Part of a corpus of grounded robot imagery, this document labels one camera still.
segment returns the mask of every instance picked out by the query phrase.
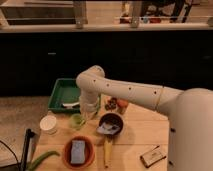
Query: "green plastic tray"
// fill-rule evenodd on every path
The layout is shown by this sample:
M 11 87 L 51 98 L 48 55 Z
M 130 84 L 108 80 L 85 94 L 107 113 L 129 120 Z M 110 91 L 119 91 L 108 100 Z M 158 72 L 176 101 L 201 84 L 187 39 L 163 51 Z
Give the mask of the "green plastic tray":
M 48 110 L 53 113 L 79 113 L 80 108 L 66 109 L 62 103 L 78 102 L 80 89 L 76 85 L 76 80 L 71 78 L 59 78 L 56 80 L 49 104 Z

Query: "green cucumber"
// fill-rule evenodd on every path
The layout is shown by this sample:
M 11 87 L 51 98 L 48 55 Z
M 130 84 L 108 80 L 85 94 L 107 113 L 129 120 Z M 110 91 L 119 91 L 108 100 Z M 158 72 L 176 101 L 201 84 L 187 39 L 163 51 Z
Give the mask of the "green cucumber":
M 47 151 L 40 155 L 38 158 L 36 158 L 32 163 L 29 164 L 27 170 L 28 171 L 34 171 L 40 163 L 46 158 L 48 158 L 51 155 L 57 155 L 60 156 L 60 154 L 57 151 Z

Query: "cabinet handle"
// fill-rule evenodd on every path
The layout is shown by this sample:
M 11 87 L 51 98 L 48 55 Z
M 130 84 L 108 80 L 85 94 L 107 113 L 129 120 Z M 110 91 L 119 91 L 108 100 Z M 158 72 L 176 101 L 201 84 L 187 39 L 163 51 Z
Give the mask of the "cabinet handle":
M 56 52 L 48 52 L 47 53 L 49 56 L 55 56 L 56 55 Z
M 210 60 L 212 59 L 212 56 L 211 55 L 205 55 L 202 57 L 204 60 Z

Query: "red bowl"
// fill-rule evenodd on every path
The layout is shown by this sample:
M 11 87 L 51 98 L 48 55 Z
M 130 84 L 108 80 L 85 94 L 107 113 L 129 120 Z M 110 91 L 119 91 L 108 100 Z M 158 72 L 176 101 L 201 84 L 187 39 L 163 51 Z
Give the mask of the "red bowl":
M 83 164 L 71 164 L 71 149 L 72 149 L 72 140 L 83 140 L 85 141 L 85 162 Z M 73 170 L 80 170 L 88 167 L 95 158 L 95 152 L 92 141 L 85 136 L 75 136 L 71 140 L 69 140 L 63 149 L 62 152 L 62 161 L 64 165 Z

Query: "white paper cup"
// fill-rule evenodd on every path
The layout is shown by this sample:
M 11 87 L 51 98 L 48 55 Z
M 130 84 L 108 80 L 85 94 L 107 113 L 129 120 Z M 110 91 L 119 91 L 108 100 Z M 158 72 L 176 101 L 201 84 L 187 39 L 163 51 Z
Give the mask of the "white paper cup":
M 40 128 L 44 133 L 54 134 L 57 131 L 57 119 L 55 116 L 47 115 L 40 121 Z

